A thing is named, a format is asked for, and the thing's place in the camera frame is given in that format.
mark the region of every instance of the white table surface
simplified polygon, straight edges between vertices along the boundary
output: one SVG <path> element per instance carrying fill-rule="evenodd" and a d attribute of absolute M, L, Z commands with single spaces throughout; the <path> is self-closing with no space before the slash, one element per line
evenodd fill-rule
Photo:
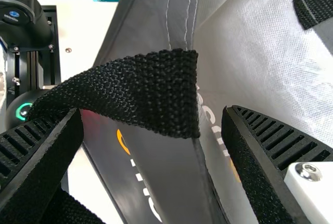
<path fill-rule="evenodd" d="M 92 67 L 117 3 L 93 0 L 38 0 L 56 5 L 59 31 L 61 80 Z M 106 224 L 123 224 L 83 149 L 68 168 L 70 194 Z"/>

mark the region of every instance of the bolt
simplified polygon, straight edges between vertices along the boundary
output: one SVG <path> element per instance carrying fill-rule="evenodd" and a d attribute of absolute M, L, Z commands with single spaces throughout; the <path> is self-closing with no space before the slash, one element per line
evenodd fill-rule
<path fill-rule="evenodd" d="M 17 86 L 20 85 L 20 79 L 18 77 L 13 77 L 11 81 L 14 82 Z"/>
<path fill-rule="evenodd" d="M 312 166 L 311 164 L 305 164 L 304 169 L 307 172 L 316 172 L 317 171 L 316 167 Z"/>
<path fill-rule="evenodd" d="M 308 181 L 320 181 L 323 177 L 320 170 L 310 163 L 298 163 L 295 169 L 300 177 Z"/>

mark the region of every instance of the green led light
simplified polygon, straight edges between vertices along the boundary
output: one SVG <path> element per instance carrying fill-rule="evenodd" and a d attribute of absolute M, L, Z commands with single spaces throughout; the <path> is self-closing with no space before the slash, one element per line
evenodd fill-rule
<path fill-rule="evenodd" d="M 25 117 L 21 116 L 21 110 L 23 107 L 25 106 L 32 106 L 32 103 L 24 103 L 22 104 L 19 108 L 17 108 L 16 112 L 15 112 L 15 116 L 19 119 L 19 120 L 22 120 L 22 121 L 25 121 Z"/>

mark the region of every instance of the black nylon strap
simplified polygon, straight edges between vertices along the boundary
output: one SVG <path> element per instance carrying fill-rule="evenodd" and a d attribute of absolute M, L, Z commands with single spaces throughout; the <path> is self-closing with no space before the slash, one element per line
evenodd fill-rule
<path fill-rule="evenodd" d="M 95 214 L 62 189 L 49 203 L 40 224 L 103 224 Z"/>
<path fill-rule="evenodd" d="M 305 30 L 333 17 L 333 0 L 294 0 L 293 5 Z"/>
<path fill-rule="evenodd" d="M 193 50 L 163 50 L 91 68 L 39 97 L 28 119 L 78 108 L 164 136 L 198 138 L 197 58 Z"/>

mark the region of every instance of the stitching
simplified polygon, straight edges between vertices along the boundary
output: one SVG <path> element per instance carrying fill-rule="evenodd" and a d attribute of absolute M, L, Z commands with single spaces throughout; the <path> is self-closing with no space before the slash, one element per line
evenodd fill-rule
<path fill-rule="evenodd" d="M 309 9 L 308 5 L 306 4 L 305 0 L 301 0 L 302 3 L 304 4 L 305 8 L 308 10 L 309 14 L 311 15 L 312 19 L 319 24 L 319 22 L 317 21 L 316 17 L 314 16 L 314 14 L 311 12 L 311 10 Z"/>
<path fill-rule="evenodd" d="M 169 4 L 170 0 L 168 0 L 168 5 L 166 7 L 166 12 L 165 12 L 165 25 L 166 25 L 166 31 L 168 33 L 168 41 L 169 41 L 169 49 L 171 49 L 171 44 L 170 44 L 170 34 L 169 34 L 169 28 L 168 28 L 168 11 L 169 11 Z"/>
<path fill-rule="evenodd" d="M 197 17 L 198 1 L 199 0 L 197 0 L 197 2 L 196 2 L 196 8 L 195 8 L 195 11 L 194 11 L 193 26 L 192 26 L 192 33 L 191 33 L 191 43 L 193 42 L 193 33 L 194 33 L 194 25 L 195 25 L 196 17 Z"/>
<path fill-rule="evenodd" d="M 187 21 L 188 21 L 188 17 L 189 17 L 189 5 L 191 4 L 191 0 L 188 0 L 188 5 L 187 5 L 187 17 L 185 20 L 185 35 L 184 35 L 184 41 L 186 44 L 186 50 L 187 50 L 187 40 L 186 40 L 186 35 L 187 35 Z"/>

